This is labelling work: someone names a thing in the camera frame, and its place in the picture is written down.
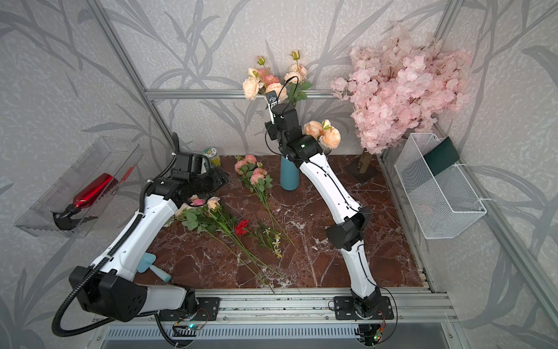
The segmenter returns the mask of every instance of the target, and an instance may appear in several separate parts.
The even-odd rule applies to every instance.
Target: wall
[[[148,89],[241,89],[256,57],[283,77],[289,52],[301,51],[313,89],[330,89],[350,73],[355,45],[376,46],[392,21],[415,38],[434,32],[446,0],[102,0]],[[160,100],[163,118],[189,149],[215,146],[221,154],[270,154],[264,101]],[[301,123],[325,118],[341,133],[334,154],[360,154],[352,106],[334,99],[297,104]]]
[[[85,3],[0,3],[0,347],[77,348],[51,318],[87,266],[137,209],[140,186],[166,165],[166,141]],[[87,238],[33,237],[13,224],[99,136],[140,143],[144,156]],[[77,304],[65,328],[90,323]]]
[[[465,1],[443,50],[473,54],[471,102],[439,126],[558,285],[558,3]],[[391,167],[397,149],[389,152]],[[405,198],[399,186],[399,195]],[[406,215],[413,217],[408,203]],[[558,333],[483,219],[450,240],[414,225],[473,348],[557,348]]]

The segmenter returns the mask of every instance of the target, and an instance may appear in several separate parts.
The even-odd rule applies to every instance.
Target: metal mesh basket
[[[457,165],[435,177],[424,155],[440,140],[433,133],[411,133],[395,171],[426,239],[456,237],[486,214],[479,197]]]

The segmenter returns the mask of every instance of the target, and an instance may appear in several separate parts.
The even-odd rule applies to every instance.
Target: blue vase
[[[281,187],[284,190],[295,190],[299,187],[299,169],[292,161],[281,157]]]

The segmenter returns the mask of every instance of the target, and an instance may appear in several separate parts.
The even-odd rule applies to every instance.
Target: marble table surface
[[[341,183],[353,198],[366,202],[375,214],[365,229],[365,250],[370,270],[379,286],[422,286],[413,255],[410,251],[397,211],[377,160],[371,166],[378,174],[360,184],[344,169],[358,155],[329,156],[329,163]],[[229,174],[229,183],[217,192],[222,203],[239,218],[269,223],[269,215],[255,194],[245,188],[234,172],[236,160],[221,158]],[[279,269],[287,280],[273,279],[275,287],[314,288],[350,287],[350,278],[341,253],[328,241],[325,229],[334,224],[327,205],[305,175],[300,175],[300,186],[288,192],[279,185],[279,156],[259,156],[259,161],[274,178],[269,204],[282,222],[294,245],[282,244],[283,259],[254,244],[243,236],[244,244],[261,260]],[[208,235],[190,232],[180,222],[163,228],[151,243],[148,252],[155,254],[155,265],[167,271],[170,283],[197,289],[258,288],[261,283],[237,261],[237,258],[218,241]],[[134,282],[163,284],[151,270],[138,273]]]

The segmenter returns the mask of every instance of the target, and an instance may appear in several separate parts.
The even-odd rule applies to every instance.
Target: metal grille
[[[255,340],[255,339],[302,339],[302,338],[355,338],[356,324],[209,324],[198,331],[179,330],[179,333],[195,334],[195,337],[173,337],[170,325],[163,325],[167,334],[174,339],[196,340]],[[154,325],[111,325],[105,340],[159,340],[159,329]]]
[[[433,133],[411,133],[395,170],[426,239],[456,237],[486,214],[457,165],[435,177],[424,160],[440,140]]]

